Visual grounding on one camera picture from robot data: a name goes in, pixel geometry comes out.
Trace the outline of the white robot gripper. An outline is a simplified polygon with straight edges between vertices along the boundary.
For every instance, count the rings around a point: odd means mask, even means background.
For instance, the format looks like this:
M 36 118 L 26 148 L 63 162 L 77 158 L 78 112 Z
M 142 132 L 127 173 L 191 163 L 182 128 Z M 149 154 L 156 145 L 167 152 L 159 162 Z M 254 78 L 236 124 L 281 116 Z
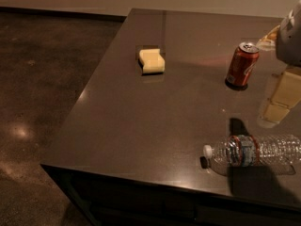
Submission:
M 262 51 L 276 49 L 277 59 L 292 65 L 280 74 L 271 74 L 267 80 L 257 123 L 263 128 L 273 128 L 301 102 L 301 0 L 280 26 L 259 39 L 256 46 Z

